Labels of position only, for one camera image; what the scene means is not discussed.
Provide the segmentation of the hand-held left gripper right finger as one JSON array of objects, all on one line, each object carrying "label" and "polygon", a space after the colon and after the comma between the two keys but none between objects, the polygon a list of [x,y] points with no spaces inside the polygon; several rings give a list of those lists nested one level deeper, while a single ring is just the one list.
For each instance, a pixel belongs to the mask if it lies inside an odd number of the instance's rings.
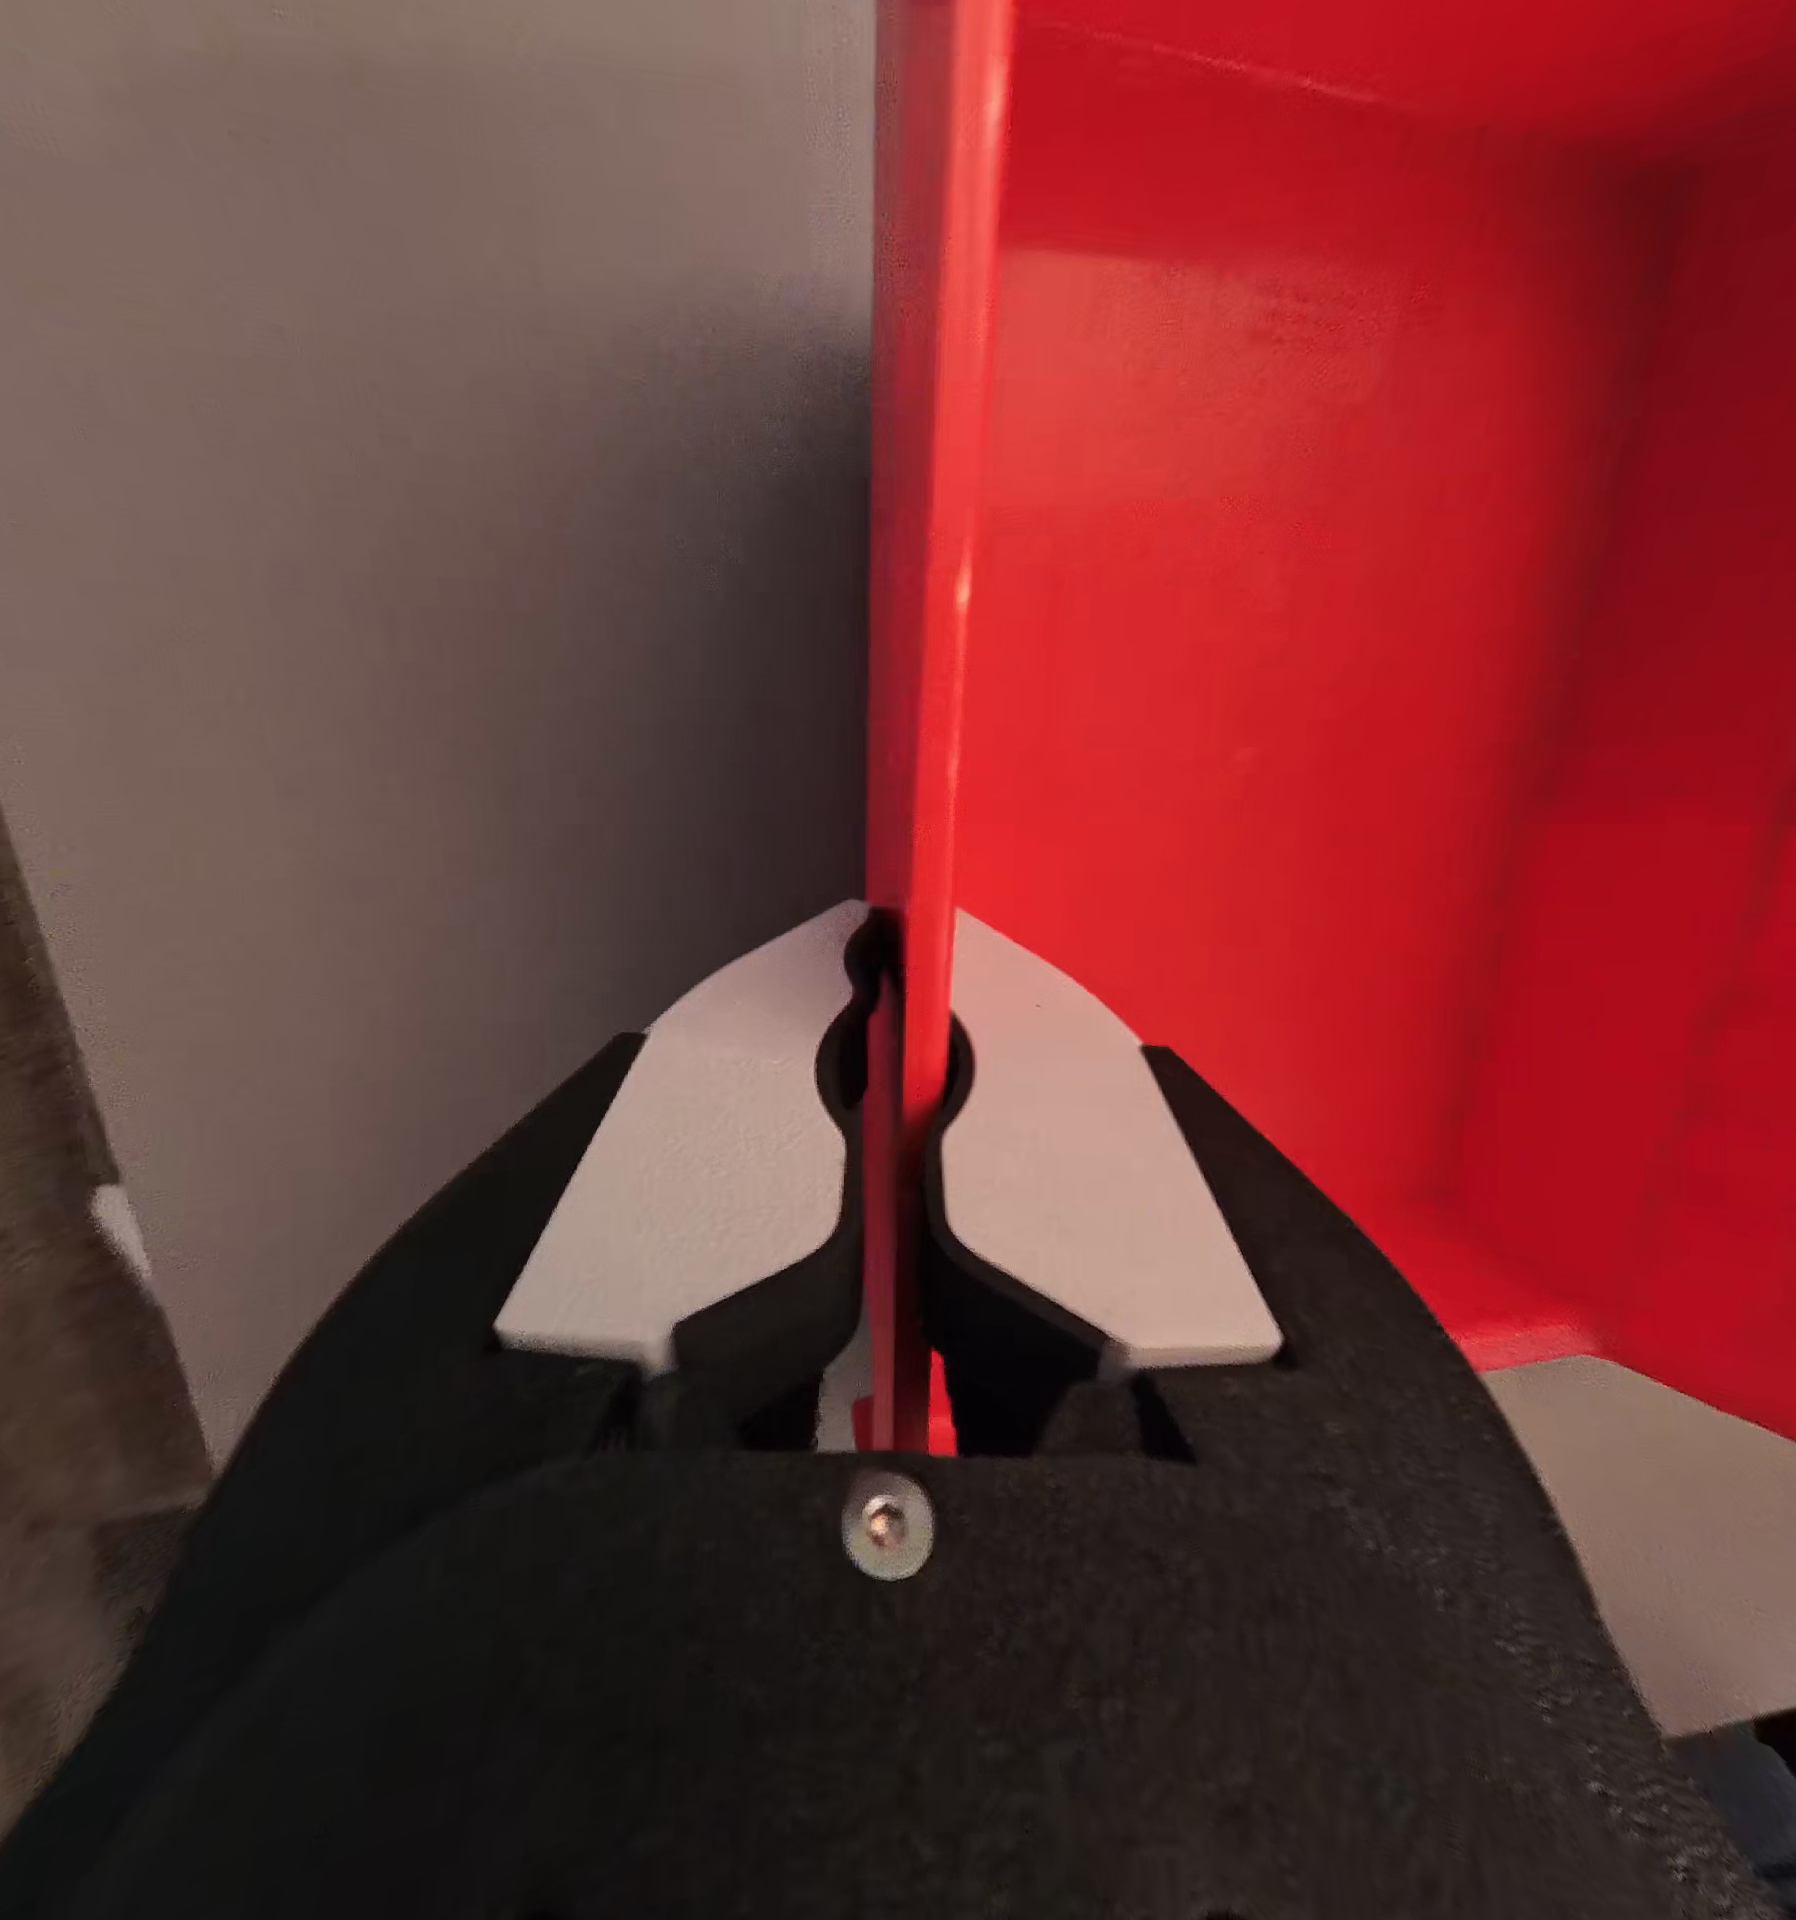
[{"label": "hand-held left gripper right finger", "polygon": [[1089,1331],[1116,1374],[1271,1363],[1282,1333],[1139,1035],[966,911],[953,1012],[966,1067],[939,1193],[954,1248]]}]

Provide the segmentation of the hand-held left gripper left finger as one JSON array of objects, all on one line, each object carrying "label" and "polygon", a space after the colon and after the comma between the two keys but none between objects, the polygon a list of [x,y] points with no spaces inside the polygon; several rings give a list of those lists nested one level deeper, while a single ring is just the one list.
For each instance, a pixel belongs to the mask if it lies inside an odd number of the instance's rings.
[{"label": "hand-held left gripper left finger", "polygon": [[495,1321],[506,1346],[654,1377],[689,1319],[821,1253],[847,1197],[821,1050],[868,914],[839,903],[650,1023]]}]

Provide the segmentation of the red plastic bin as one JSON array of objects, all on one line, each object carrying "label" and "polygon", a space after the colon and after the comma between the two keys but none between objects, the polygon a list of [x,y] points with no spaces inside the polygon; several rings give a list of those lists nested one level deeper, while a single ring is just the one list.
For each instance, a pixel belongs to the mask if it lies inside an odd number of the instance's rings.
[{"label": "red plastic bin", "polygon": [[1796,4],[875,13],[887,1189],[966,914],[1796,1442]]}]

